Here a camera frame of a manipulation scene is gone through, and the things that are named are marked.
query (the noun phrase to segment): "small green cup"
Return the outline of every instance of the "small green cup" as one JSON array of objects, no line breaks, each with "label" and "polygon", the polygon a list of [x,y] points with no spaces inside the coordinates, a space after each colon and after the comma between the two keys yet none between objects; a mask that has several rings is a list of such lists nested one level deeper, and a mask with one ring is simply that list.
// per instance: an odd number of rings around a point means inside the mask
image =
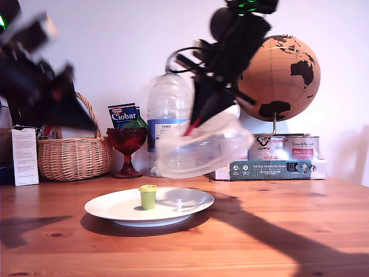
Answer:
[{"label": "small green cup", "polygon": [[155,185],[143,185],[138,190],[141,192],[142,209],[154,209],[157,187]]}]

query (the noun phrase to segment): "wooden table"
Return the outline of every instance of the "wooden table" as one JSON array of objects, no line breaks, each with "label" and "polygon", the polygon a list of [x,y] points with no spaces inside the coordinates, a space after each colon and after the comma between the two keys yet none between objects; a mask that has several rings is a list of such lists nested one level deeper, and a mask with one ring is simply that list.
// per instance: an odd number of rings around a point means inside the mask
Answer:
[{"label": "wooden table", "polygon": [[[137,229],[84,204],[142,184],[198,188],[215,203]],[[369,276],[369,188],[325,181],[97,178],[1,187],[1,276]]]}]

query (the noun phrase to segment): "white paper sheet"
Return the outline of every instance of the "white paper sheet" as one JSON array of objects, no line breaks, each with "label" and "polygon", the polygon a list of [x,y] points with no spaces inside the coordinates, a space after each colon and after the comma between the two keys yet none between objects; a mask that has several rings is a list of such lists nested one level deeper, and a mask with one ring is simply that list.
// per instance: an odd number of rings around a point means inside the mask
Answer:
[{"label": "white paper sheet", "polygon": [[36,130],[34,128],[12,129],[12,141],[16,186],[38,184]]}]

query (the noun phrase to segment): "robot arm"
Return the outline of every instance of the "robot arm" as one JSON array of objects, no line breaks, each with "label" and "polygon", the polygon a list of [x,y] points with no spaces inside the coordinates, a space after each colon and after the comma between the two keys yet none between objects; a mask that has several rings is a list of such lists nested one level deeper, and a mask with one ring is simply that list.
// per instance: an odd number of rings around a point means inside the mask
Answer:
[{"label": "robot arm", "polygon": [[193,55],[202,61],[196,64],[182,54],[175,62],[195,74],[195,101],[190,127],[184,134],[200,126],[231,105],[234,100],[255,105],[255,101],[238,90],[237,82],[250,60],[261,47],[270,25],[259,14],[276,11],[278,0],[229,0],[211,19],[210,30],[217,41],[198,41]]},{"label": "robot arm", "polygon": [[95,130],[76,99],[72,66],[55,74],[46,61],[31,59],[31,54],[56,35],[50,18],[42,13],[27,27],[14,31],[12,24],[19,14],[17,0],[0,0],[0,95],[7,99],[13,123]]}]

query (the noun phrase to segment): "cork globe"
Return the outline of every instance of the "cork globe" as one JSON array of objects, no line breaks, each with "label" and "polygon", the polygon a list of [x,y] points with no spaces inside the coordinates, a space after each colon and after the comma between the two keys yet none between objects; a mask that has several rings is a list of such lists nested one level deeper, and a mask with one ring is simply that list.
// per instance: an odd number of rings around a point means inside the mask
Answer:
[{"label": "cork globe", "polygon": [[321,69],[313,51],[302,41],[286,35],[265,38],[250,66],[239,79],[239,89],[257,101],[240,103],[254,118],[290,119],[304,111],[315,98]]}]

